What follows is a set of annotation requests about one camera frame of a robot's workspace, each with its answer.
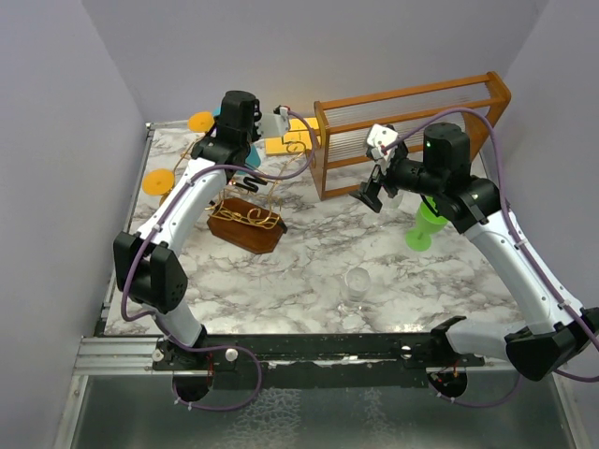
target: screw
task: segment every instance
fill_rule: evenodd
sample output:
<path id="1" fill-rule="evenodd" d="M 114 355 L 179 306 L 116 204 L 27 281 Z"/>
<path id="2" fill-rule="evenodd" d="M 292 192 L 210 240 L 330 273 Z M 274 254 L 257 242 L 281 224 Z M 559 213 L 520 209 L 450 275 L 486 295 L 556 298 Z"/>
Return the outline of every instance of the screw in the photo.
<path id="1" fill-rule="evenodd" d="M 225 359 L 229 362 L 234 362 L 235 360 L 237 360 L 239 353 L 237 352 L 236 349 L 233 348 L 229 348 L 225 351 Z"/>

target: wooden frame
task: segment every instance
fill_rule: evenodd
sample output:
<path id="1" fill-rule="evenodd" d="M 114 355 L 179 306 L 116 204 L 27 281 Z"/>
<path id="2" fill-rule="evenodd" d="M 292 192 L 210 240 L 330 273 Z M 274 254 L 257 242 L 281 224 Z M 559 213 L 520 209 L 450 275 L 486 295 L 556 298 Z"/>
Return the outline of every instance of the wooden frame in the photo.
<path id="1" fill-rule="evenodd" d="M 474 84 L 484 84 L 487 88 L 487 91 L 489 92 L 489 98 L 466 102 L 456 102 L 455 104 L 450 106 L 443 105 L 435 107 L 433 105 L 433 107 L 431 108 L 404 113 L 402 113 L 401 108 L 398 108 L 397 113 L 393 115 L 377 117 L 369 120 L 356 121 L 354 123 L 344 123 L 337 125 L 329 124 L 328 112 L 334 109 L 359 107 L 360 105 L 367 105 L 373 102 L 384 102 L 386 100 L 394 100 L 402 97 L 445 91 L 455 88 L 461 88 L 464 86 L 471 86 Z M 491 125 L 495 126 L 495 124 L 503 114 L 505 108 L 509 104 L 510 99 L 511 93 L 509 92 L 499 75 L 497 75 L 497 73 L 495 72 L 488 72 L 485 75 L 462 78 L 459 80 L 435 82 L 433 84 L 409 87 L 405 89 L 399 89 L 396 91 L 360 95 L 341 100 L 314 102 L 314 115 L 318 120 L 321 145 L 320 149 L 316 152 L 314 162 L 310 169 L 320 199 L 327 199 L 335 196 L 345 195 L 349 192 L 352 192 L 353 190 L 358 189 L 357 185 L 350 185 L 338 189 L 327 190 L 327 174 L 329 170 L 333 168 L 352 166 L 354 164 L 360 164 L 369 161 L 369 159 L 365 155 L 353 156 L 341 160 L 330 161 L 329 147 L 331 136 L 368 129 L 376 123 L 391 124 L 408 122 L 412 120 L 420 120 L 427 117 L 431 117 L 443 110 L 454 107 L 471 109 L 489 108 L 486 116 Z M 489 136 L 489 133 L 485 125 L 482 124 L 479 120 L 477 120 L 476 117 L 473 117 L 470 114 L 462 114 L 462 118 L 464 121 L 466 132 L 470 136 L 471 158 L 474 159 L 480 151 L 481 147 L 483 146 L 483 143 Z M 409 147 L 409 150 L 410 152 L 421 152 L 422 145 L 413 145 Z"/>

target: white knob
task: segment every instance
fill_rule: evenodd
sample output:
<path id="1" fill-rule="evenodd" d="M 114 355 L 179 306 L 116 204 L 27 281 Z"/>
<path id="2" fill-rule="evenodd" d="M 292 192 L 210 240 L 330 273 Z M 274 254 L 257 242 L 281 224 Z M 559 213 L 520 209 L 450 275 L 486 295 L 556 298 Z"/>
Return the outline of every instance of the white knob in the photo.
<path id="1" fill-rule="evenodd" d="M 234 362 L 237 360 L 238 352 L 236 349 L 229 348 L 225 351 L 225 359 L 229 362 Z"/>
<path id="2" fill-rule="evenodd" d="M 152 360 L 154 362 L 160 362 L 163 358 L 165 358 L 165 355 L 162 354 L 162 351 L 160 351 L 159 349 L 154 350 L 154 352 L 152 353 Z"/>

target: white wall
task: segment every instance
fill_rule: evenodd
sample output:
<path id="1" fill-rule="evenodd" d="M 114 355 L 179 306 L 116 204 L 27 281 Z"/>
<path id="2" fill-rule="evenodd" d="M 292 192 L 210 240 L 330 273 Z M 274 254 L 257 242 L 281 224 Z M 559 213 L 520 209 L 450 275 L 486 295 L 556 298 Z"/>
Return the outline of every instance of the white wall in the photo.
<path id="1" fill-rule="evenodd" d="M 0 13 L 0 446 L 51 447 L 143 120 L 78 0 Z"/>
<path id="2" fill-rule="evenodd" d="M 546 0 L 82 0 L 147 121 L 507 71 Z"/>
<path id="3" fill-rule="evenodd" d="M 509 199 L 522 228 L 564 285 L 599 306 L 599 2 L 554 0 L 505 82 L 512 104 L 498 127 Z M 587 351 L 571 371 L 599 374 Z M 599 386 L 576 384 L 599 447 Z"/>

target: wooden rack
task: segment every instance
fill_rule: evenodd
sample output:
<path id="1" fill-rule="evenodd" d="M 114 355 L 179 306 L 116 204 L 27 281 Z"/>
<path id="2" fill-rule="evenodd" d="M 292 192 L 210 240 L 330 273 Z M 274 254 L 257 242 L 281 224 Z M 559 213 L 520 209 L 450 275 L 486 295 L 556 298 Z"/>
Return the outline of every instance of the wooden rack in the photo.
<path id="1" fill-rule="evenodd" d="M 360 95 L 341 100 L 314 102 L 318 120 L 320 149 L 311 166 L 320 199 L 345 195 L 358 189 L 351 185 L 327 189 L 331 170 L 368 162 L 363 143 L 376 123 L 392 124 L 403 134 L 445 109 L 479 109 L 494 126 L 509 104 L 511 93 L 495 72 L 485 75 L 435 82 L 379 94 Z M 471 140 L 471 158 L 478 154 L 489 133 L 471 114 L 452 114 L 442 119 L 460 125 Z M 422 151 L 422 133 L 406 140 L 410 152 Z"/>

